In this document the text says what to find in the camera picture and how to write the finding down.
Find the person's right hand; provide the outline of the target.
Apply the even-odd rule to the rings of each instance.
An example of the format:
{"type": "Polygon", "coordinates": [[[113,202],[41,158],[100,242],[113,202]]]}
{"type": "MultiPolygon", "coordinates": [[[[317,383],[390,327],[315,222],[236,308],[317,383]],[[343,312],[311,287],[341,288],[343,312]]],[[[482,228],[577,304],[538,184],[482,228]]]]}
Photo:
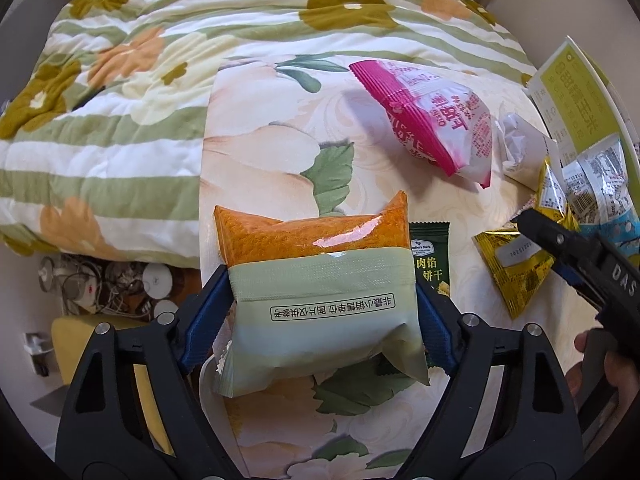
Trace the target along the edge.
{"type": "MultiPolygon", "coordinates": [[[[608,383],[617,390],[617,413],[623,417],[639,392],[639,372],[633,362],[622,358],[615,351],[606,354],[604,372],[608,383]]],[[[582,388],[582,364],[576,363],[572,366],[565,378],[574,403],[577,403],[577,396],[582,388]]]]}

